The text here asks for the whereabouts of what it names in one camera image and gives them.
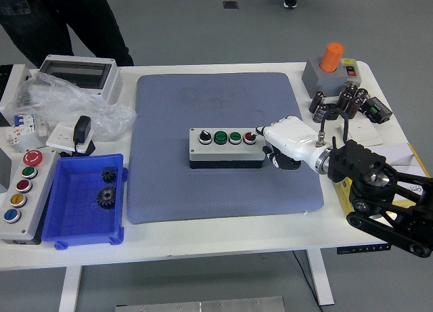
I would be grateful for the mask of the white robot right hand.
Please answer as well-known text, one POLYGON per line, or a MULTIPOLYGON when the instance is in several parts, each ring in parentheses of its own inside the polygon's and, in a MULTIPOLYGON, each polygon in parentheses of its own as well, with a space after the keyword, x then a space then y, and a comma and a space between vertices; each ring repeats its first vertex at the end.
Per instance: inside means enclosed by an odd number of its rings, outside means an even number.
POLYGON ((268 127, 257 127, 268 146, 263 147, 266 157, 275 167, 295 170, 305 162, 319 174, 326 174, 331 146, 325 142, 324 132, 316 132, 295 116, 288 116, 268 127))

